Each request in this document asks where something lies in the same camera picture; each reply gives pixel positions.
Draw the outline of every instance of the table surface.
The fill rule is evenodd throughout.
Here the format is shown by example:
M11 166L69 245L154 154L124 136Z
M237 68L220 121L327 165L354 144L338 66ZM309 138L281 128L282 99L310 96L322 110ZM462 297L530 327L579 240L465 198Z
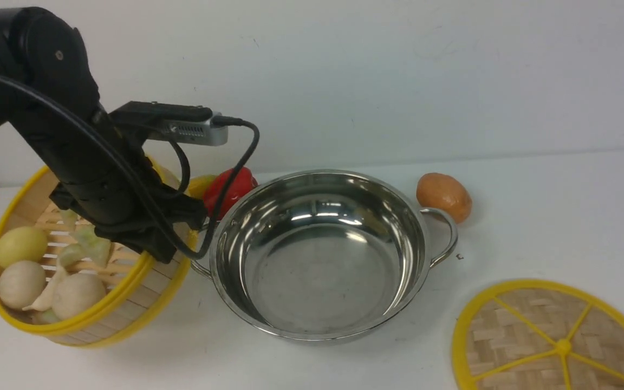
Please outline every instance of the table surface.
M491 284L549 279L624 313L624 151L353 170L411 198L423 173L447 173L473 197L454 255L377 331L337 346L276 339L241 321L191 272L149 326L104 349L58 346L0 319L0 388L449 389L456 319ZM0 217L17 191L0 188ZM430 224L436 252L446 229Z

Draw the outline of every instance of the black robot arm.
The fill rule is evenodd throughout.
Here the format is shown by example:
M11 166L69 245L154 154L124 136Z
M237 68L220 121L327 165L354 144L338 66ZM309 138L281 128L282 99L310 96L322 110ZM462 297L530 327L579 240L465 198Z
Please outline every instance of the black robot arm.
M203 202L162 184L141 146L148 138L168 140L171 135L198 144L224 143L223 132L210 133L219 135L213 140L195 138L203 135L200 124L217 127L210 123L210 109L131 102L107 114L99 104L79 31L42 8L0 10L0 75L32 87L92 126L131 165L167 222L201 228L206 219ZM7 121L60 180L50 195L60 209L79 213L100 237L171 261L176 246L156 224L154 213L146 212L145 199L137 198L116 157L59 113L0 82L0 125Z

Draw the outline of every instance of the metal bowl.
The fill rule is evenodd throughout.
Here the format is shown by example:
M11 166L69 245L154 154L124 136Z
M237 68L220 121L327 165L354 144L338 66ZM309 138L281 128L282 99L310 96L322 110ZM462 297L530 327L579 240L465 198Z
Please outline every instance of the metal bowl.
M424 213L451 229L425 261ZM226 214L211 247L221 298L271 335L305 341L364 333L403 309L449 256L456 225L415 210L395 188L359 173L305 171L262 185Z

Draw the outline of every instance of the bamboo steamer lid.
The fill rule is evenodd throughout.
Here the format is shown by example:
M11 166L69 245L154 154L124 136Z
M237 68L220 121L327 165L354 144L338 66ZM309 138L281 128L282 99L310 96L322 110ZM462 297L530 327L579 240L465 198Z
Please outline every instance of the bamboo steamer lid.
M503 282L461 313L452 364L461 390L624 390L624 316L555 282Z

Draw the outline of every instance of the red bell pepper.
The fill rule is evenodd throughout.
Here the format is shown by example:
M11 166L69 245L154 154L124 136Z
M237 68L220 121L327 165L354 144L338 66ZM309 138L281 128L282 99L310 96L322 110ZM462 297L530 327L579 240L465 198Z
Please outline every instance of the red bell pepper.
M204 193L204 205L209 212L209 217L213 218L213 208L216 207L216 200L218 200L218 195L220 191L223 189L225 182L230 177L230 173L232 169L227 170L213 181L209 188L206 189ZM220 212L218 213L218 220L223 219L225 217L225 213L230 210L235 203L240 200L240 198L244 197L246 193L253 190L253 188L257 187L257 179L252 176L252 171L249 168L243 167L242 170L235 177L235 181L232 182L230 188L225 194L225 198L223 199L223 204L220 207Z

